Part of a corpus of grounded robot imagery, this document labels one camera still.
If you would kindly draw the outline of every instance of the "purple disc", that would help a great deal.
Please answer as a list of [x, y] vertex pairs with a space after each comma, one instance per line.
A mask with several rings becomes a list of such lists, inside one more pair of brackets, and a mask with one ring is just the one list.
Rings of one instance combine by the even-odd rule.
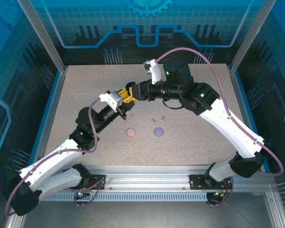
[[162, 135], [163, 135], [163, 129], [162, 129], [161, 127], [155, 128], [154, 134], [155, 134], [156, 136], [162, 136]]

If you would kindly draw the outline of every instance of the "enclosure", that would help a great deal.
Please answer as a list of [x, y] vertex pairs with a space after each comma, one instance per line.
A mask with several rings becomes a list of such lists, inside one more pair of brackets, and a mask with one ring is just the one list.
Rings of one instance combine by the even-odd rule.
[[[83, 107], [150, 79], [143, 62], [180, 47], [213, 64], [231, 111], [265, 139], [282, 175], [235, 176], [228, 204], [211, 208], [189, 176], [236, 149], [192, 112], [141, 101], [99, 134], [96, 153], [57, 172], [82, 163], [104, 174], [95, 202], [77, 208], [64, 190], [25, 216], [4, 214], [6, 170], [49, 154], [74, 131]], [[159, 61], [161, 72], [173, 58], [219, 92], [197, 54], [173, 52]], [[154, 135], [158, 127], [162, 137]], [[135, 137], [127, 137], [129, 128]], [[280, 171], [269, 154], [261, 170]], [[285, 228], [285, 0], [0, 0], [0, 227], [78, 225]]]

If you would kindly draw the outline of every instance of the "table surface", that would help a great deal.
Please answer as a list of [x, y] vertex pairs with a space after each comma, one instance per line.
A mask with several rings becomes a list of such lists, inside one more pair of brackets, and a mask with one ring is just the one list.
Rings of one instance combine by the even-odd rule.
[[[195, 82], [208, 83], [219, 92], [216, 79], [206, 64], [189, 66]], [[229, 108], [242, 119], [227, 66], [214, 64], [214, 68], [221, 79]], [[139, 83], [149, 78], [142, 65], [69, 66], [45, 154], [69, 137], [76, 128], [78, 112], [100, 94], [122, 89], [130, 81]], [[178, 101], [168, 101], [167, 104], [180, 106]], [[95, 110], [99, 112], [105, 105], [98, 103]], [[236, 151], [211, 124], [188, 110], [171, 110], [162, 104], [161, 99], [138, 101], [127, 115], [126, 121], [117, 118], [98, 135], [100, 141], [95, 153], [85, 154], [69, 165], [211, 164]], [[163, 136], [154, 134], [157, 127], [164, 130]], [[136, 130], [133, 138], [126, 135], [128, 128]]]

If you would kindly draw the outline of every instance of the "gear graphic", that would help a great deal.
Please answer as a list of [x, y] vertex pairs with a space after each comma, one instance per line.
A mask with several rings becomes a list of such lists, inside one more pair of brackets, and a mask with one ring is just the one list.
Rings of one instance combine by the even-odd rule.
[[16, 0], [0, 0], [0, 15], [12, 23], [19, 14], [19, 7]]
[[133, 13], [138, 13], [139, 16], [145, 15], [155, 16], [156, 13], [162, 13], [163, 9], [168, 8], [168, 4], [172, 0], [124, 0], [127, 4], [127, 9], [132, 10]]

